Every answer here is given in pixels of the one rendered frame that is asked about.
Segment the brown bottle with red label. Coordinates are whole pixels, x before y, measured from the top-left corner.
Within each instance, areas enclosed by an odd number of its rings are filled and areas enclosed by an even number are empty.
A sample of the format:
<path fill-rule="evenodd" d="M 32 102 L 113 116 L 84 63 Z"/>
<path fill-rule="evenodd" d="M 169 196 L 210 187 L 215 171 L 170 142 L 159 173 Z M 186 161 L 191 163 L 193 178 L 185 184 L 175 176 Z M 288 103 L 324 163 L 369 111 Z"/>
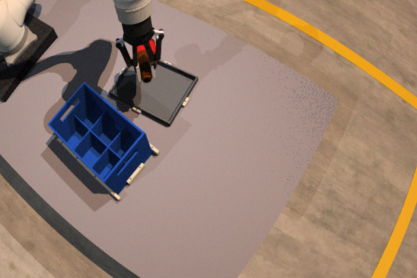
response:
<path fill-rule="evenodd" d="M 155 54 L 156 45 L 155 45 L 154 39 L 151 39 L 149 43 L 151 45 L 153 54 Z M 144 83 L 151 82 L 152 72 L 151 72 L 150 60 L 147 56 L 147 52 L 144 46 L 137 46 L 137 59 L 139 61 L 141 80 L 143 80 Z"/>

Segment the blue divided crate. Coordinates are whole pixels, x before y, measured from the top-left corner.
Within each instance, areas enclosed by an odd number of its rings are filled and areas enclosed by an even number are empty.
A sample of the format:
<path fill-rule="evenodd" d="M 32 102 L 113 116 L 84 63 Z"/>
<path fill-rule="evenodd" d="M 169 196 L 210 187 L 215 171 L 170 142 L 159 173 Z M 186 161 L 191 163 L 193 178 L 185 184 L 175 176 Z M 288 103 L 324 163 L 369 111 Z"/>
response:
<path fill-rule="evenodd" d="M 61 120 L 77 98 L 79 102 Z M 86 82 L 68 99 L 48 126 L 116 194 L 123 190 L 134 171 L 153 153 L 146 133 Z"/>

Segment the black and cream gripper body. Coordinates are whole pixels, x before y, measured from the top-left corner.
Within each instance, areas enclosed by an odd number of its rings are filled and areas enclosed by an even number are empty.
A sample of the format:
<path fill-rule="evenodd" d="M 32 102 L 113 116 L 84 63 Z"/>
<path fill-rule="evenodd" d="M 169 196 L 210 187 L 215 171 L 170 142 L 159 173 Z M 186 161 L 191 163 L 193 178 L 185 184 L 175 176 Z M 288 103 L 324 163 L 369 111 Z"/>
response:
<path fill-rule="evenodd" d="M 137 46 L 143 45 L 142 37 L 146 36 L 147 41 L 154 36 L 155 31 L 152 27 L 151 16 L 141 23 L 125 25 L 122 23 L 123 40 L 132 46 L 132 39 L 137 39 Z"/>

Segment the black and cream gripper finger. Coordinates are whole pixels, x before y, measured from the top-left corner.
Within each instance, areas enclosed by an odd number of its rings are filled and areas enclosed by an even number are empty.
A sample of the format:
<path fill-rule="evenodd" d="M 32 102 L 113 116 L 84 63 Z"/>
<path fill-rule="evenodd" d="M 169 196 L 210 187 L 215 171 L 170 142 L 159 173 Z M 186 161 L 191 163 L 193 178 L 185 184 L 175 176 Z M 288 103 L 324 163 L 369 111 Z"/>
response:
<path fill-rule="evenodd" d="M 155 31 L 155 38 L 156 40 L 156 54 L 153 55 L 152 49 L 151 49 L 151 45 L 150 43 L 147 41 L 147 37 L 143 36 L 142 37 L 142 42 L 143 45 L 146 49 L 147 55 L 149 57 L 150 60 L 150 66 L 151 66 L 151 72 L 152 72 L 152 78 L 156 79 L 155 76 L 155 71 L 154 69 L 156 69 L 155 66 L 155 61 L 159 61 L 161 59 L 161 47 L 162 47 L 162 39 L 164 38 L 164 30 L 160 29 L 159 31 L 154 30 Z"/>
<path fill-rule="evenodd" d="M 126 46 L 124 45 L 123 37 L 120 39 L 119 38 L 116 39 L 116 47 L 121 51 L 121 54 L 124 58 L 124 61 L 127 67 L 130 67 L 130 66 L 134 67 L 134 70 L 135 70 L 135 73 L 137 73 L 139 82 L 141 82 L 141 72 L 139 71 L 140 68 L 139 68 L 139 63 L 137 59 L 137 39 L 136 38 L 132 39 L 133 59 L 131 59 L 128 54 Z"/>

